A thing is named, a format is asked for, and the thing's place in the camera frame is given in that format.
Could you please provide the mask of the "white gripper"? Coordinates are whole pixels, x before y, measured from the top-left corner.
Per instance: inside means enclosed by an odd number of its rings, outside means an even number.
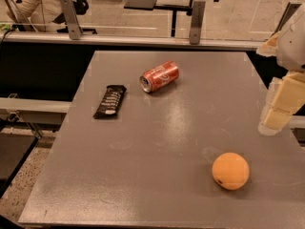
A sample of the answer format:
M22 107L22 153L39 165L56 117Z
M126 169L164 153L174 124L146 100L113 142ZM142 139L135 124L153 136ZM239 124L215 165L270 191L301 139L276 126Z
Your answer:
M256 53L276 56L277 64L288 71L282 78L272 79L258 124L262 135L276 135L305 105L305 73L299 73L305 72L305 5L295 11L280 32L260 45Z

